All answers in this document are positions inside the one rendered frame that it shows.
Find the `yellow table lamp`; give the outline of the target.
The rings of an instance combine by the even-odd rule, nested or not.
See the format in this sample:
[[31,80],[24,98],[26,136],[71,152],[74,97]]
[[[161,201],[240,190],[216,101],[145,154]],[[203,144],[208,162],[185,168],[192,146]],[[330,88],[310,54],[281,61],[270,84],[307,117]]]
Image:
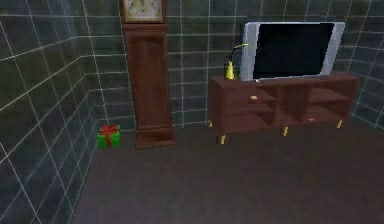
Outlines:
[[234,53],[236,50],[241,49],[245,46],[247,46],[247,43],[237,45],[232,49],[232,52],[230,54],[230,58],[229,58],[228,63],[227,63],[227,69],[225,72],[225,76],[224,76],[224,78],[226,80],[236,80],[236,75],[234,73],[234,66],[233,66],[233,56],[234,56]]

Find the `brown wooden television stand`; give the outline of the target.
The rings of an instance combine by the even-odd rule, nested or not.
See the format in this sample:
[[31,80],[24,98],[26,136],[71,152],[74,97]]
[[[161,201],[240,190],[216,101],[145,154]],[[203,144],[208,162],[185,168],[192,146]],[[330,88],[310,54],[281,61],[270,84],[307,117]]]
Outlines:
[[348,118],[360,79],[334,71],[316,77],[256,81],[214,76],[208,83],[209,126],[223,144],[230,134],[279,128],[286,136],[292,125]]

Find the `grey flat television set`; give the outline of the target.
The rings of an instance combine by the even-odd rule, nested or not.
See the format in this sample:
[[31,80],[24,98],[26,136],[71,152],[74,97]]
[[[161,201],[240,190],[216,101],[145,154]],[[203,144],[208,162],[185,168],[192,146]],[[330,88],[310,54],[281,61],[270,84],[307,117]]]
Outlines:
[[247,22],[239,79],[329,75],[344,29],[344,22]]

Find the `brown wooden grandfather clock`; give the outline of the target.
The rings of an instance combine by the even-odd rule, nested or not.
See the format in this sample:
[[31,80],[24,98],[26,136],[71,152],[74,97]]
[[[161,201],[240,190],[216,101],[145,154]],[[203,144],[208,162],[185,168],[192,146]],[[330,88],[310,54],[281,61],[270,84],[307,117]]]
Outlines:
[[120,0],[137,149],[175,143],[170,110],[167,0]]

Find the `green gift box red ribbon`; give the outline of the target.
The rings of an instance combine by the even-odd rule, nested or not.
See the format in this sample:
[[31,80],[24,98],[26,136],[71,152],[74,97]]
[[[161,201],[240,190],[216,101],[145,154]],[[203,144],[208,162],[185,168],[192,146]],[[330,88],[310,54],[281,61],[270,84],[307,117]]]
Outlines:
[[120,126],[105,125],[102,126],[97,133],[97,143],[101,148],[115,147],[120,145]]

